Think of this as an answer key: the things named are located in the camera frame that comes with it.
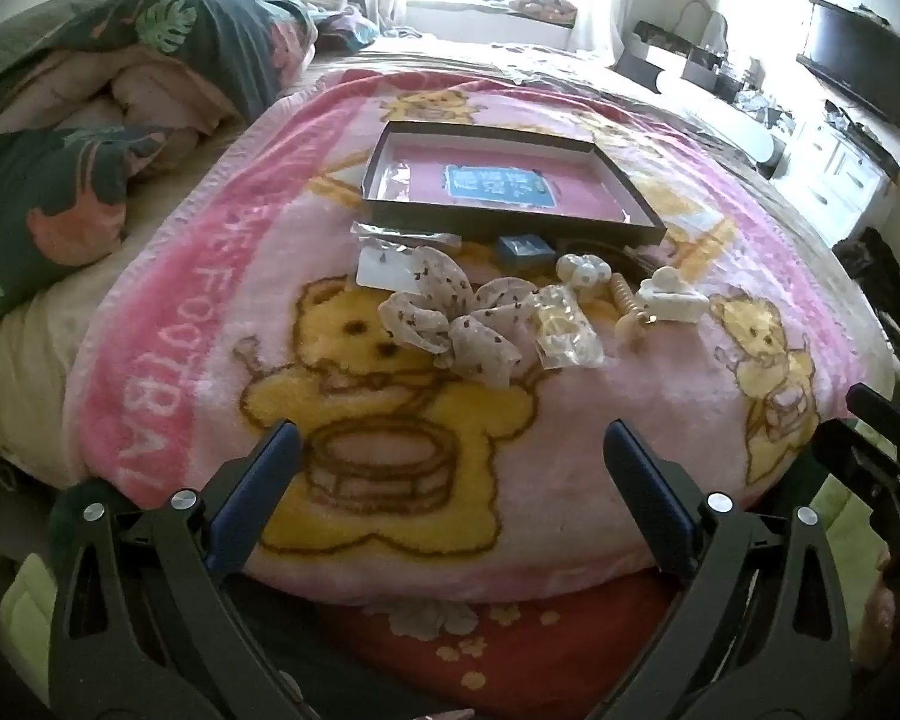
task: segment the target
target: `blue label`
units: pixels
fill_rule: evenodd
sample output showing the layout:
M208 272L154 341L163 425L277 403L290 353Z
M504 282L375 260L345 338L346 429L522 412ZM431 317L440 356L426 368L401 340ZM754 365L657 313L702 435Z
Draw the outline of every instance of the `blue label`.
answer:
M520 167L460 167L447 165L447 194L451 197L511 205L554 208L546 179L535 170Z

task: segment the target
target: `blanket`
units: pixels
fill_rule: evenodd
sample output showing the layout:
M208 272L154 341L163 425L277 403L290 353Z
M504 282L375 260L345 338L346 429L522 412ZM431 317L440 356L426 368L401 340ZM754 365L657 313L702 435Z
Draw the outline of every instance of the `blanket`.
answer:
M607 295L584 303L607 357L492 391L396 346L386 294L352 282L368 153L395 119L594 139L668 225L709 296L699 326L618 347ZM491 252L457 256L474 284ZM520 338L515 343L522 343ZM346 71L281 100L165 222L96 317L68 382L74 474L143 506L200 488L266 425L293 420L304 470L247 570L279 589L517 601L650 563L605 470L624 418L704 490L742 504L783 474L861 365L813 274L696 143L611 104L439 73Z
M120 247L127 182L306 67L294 0L110 0L0 74L0 316Z

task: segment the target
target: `red fabric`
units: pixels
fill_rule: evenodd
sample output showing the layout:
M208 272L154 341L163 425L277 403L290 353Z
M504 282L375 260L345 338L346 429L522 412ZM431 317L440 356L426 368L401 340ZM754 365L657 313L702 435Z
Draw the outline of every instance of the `red fabric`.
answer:
M501 720L583 720L626 673L676 594L655 571L544 601L471 605L469 635L394 635L386 614L319 607L338 645Z

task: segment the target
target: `pink blanket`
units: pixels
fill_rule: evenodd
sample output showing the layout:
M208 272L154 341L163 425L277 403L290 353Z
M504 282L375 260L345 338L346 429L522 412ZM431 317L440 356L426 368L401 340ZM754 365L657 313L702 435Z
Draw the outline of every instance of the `pink blanket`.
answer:
M656 327L631 353L608 297L592 300L602 368L525 365L505 391L394 346L386 294L351 281L349 233L391 119L595 138L668 224L709 316ZM458 261L477 284L500 275L480 245ZM451 74L348 71L274 105L124 273L69 381L69 452L156 506L290 418L305 471L253 575L339 602L570 592L650 561L605 471L610 420L749 503L841 412L860 362L819 289L756 201L656 119Z

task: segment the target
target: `wall-mounted television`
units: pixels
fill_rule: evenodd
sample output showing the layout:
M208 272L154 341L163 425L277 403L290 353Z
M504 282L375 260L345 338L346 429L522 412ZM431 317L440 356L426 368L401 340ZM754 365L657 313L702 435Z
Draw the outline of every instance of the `wall-mounted television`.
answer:
M797 62L900 127L900 36L867 16L823 0L810 1L810 30Z

